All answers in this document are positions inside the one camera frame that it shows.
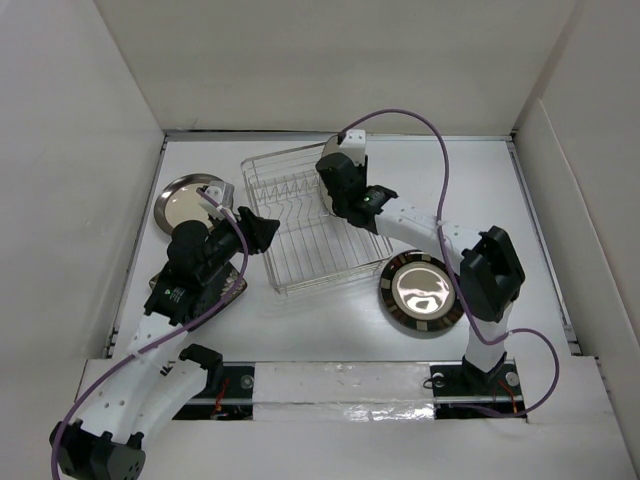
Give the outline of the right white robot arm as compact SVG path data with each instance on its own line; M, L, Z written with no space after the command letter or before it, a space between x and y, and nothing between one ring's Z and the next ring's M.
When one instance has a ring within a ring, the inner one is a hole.
M462 381L484 393L498 381L506 359L508 318L525 281L508 233L497 226L466 230L421 212L398 194L367 183L367 169L343 153L316 163L330 211L350 225L399 240L424 253L441 252L470 332Z

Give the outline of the black striped rim plate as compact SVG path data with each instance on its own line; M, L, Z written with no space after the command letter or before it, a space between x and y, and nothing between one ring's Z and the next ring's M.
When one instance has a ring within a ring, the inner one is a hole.
M391 320L416 335L441 335L464 316L444 263L419 250L389 260L381 271L378 292Z

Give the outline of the brown rim cream plate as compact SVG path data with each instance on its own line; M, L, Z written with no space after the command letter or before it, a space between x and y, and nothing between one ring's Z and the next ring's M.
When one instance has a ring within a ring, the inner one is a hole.
M213 224L207 212L199 205L201 197L197 190L214 180L218 180L218 177L194 173L168 184L156 197L153 207L154 220L160 230L171 235L177 225L188 220L198 220L212 229Z

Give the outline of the cream plate with tree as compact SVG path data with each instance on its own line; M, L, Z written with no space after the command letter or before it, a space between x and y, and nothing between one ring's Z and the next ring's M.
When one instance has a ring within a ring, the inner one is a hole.
M327 212L339 217L335 208L341 209L344 204L345 189L348 187L351 160L345 155L340 137L332 136L324 145L320 159L316 163L316 171L320 180L320 196Z

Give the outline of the black square floral plate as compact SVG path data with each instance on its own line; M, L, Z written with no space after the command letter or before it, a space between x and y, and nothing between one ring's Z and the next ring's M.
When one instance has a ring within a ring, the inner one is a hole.
M227 263L207 283L202 284L166 263L153 278L155 283L144 304L144 314L164 316L171 325L185 325L202 315L208 321L215 316L210 310L231 291L238 276L238 270Z

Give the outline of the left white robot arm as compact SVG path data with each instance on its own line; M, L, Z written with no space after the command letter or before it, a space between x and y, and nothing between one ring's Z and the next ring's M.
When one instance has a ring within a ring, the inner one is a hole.
M51 432L53 478L138 478L149 440L194 396L225 391L222 355L186 339L245 290L243 269L229 277L232 258L266 252L280 223L247 207L215 210L213 228L188 220L173 229L127 356Z

